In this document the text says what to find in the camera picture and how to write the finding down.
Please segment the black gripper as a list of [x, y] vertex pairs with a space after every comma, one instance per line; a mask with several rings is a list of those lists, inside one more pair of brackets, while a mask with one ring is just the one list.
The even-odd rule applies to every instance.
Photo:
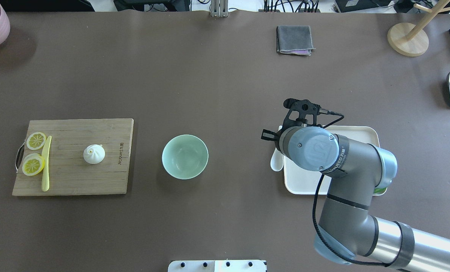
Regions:
[[275, 147], [280, 148], [280, 137], [282, 135], [282, 131], [270, 131], [263, 129], [261, 133], [261, 139], [265, 141], [274, 141]]

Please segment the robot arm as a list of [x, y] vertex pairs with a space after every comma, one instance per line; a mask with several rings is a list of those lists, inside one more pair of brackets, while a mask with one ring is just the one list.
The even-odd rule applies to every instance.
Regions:
[[315, 249], [339, 264], [386, 267], [402, 272], [450, 272], [450, 239], [399, 221], [370, 215], [377, 188], [396, 176], [396, 157], [372, 144], [316, 127], [263, 130], [297, 166], [331, 178], [320, 218], [312, 208]]

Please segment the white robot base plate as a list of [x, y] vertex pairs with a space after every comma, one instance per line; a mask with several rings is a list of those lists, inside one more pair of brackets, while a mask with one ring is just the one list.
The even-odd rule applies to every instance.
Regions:
[[267, 272], [265, 260], [175, 260], [168, 272]]

